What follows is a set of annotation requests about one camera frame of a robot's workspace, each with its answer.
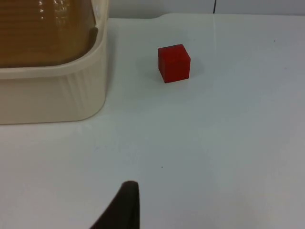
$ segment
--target red cube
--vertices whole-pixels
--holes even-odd
[[[159,70],[165,83],[190,77],[191,58],[182,44],[159,48]]]

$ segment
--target black object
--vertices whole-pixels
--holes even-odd
[[[138,183],[123,183],[111,204],[91,229],[140,229]]]

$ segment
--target plastic container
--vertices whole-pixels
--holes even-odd
[[[81,58],[56,66],[0,69],[0,124],[86,119],[105,101],[109,0],[92,0],[98,29]]]
[[[0,1],[0,67],[67,63],[95,42],[89,0]]]

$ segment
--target white table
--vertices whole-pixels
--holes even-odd
[[[137,180],[143,229],[303,229],[305,17],[109,20],[106,104],[0,126],[0,228],[87,229]],[[158,47],[191,78],[164,84]]]

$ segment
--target white wall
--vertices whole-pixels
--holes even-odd
[[[305,15],[305,0],[217,0],[216,13]]]
[[[110,17],[153,18],[169,12],[213,13],[214,0],[111,0]]]

